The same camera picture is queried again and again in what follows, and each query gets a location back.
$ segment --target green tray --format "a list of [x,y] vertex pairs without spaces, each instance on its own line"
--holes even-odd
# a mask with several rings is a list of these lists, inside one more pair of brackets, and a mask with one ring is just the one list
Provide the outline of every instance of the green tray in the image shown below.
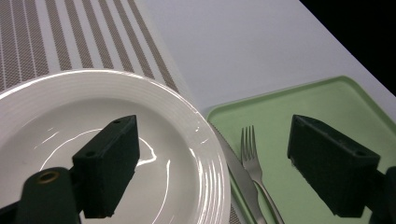
[[[396,125],[365,91],[348,77],[248,98],[212,109],[207,120],[240,155],[241,129],[254,124],[263,169],[262,179],[285,223],[368,224],[371,211],[361,218],[340,218],[305,181],[287,157],[293,114],[319,119],[381,156],[378,170],[396,165]],[[247,221],[252,222],[232,179],[232,192]],[[268,223],[275,223],[264,198],[259,203]]]

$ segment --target knife blade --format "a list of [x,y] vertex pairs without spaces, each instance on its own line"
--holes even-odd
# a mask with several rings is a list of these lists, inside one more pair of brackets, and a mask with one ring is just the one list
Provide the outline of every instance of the knife blade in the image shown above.
[[233,149],[224,139],[219,130],[210,122],[209,125],[216,137],[219,139],[225,160],[227,161],[228,169],[230,170],[230,173],[233,176],[233,179],[235,180],[242,197],[245,199],[247,208],[250,210],[251,215],[253,215],[258,224],[266,224],[267,222],[259,206],[257,189],[251,180],[248,171],[246,171],[242,166],[242,163],[238,160],[235,153],[233,152]]

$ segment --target gray striped placemat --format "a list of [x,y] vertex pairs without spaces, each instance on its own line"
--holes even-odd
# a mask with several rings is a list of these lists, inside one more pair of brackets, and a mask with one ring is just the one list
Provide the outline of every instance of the gray striped placemat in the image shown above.
[[[135,0],[0,0],[0,91],[64,70],[108,68],[153,78],[191,101],[144,11]],[[230,223],[240,223],[233,208]]]

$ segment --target fork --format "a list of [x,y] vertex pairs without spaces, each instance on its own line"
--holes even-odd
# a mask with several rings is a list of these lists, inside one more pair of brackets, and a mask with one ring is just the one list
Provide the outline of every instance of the fork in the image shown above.
[[271,211],[276,218],[276,223],[284,224],[282,216],[279,214],[274,201],[272,200],[268,190],[262,183],[262,168],[260,167],[259,159],[257,158],[256,136],[254,133],[254,126],[242,129],[241,134],[241,153],[242,164],[250,175],[250,178],[260,187],[265,199],[270,204]]

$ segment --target fork handle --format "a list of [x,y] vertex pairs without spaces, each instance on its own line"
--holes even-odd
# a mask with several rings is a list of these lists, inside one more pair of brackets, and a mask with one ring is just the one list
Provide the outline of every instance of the fork handle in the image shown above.
[[274,201],[272,200],[270,194],[268,193],[268,190],[265,188],[264,184],[261,181],[254,180],[254,182],[260,187],[260,189],[262,190],[262,193],[264,194],[265,199],[270,204],[272,213],[276,218],[276,223],[277,224],[285,224],[285,222],[282,219],[282,216],[280,215],[279,211],[277,210],[276,205],[275,205]]

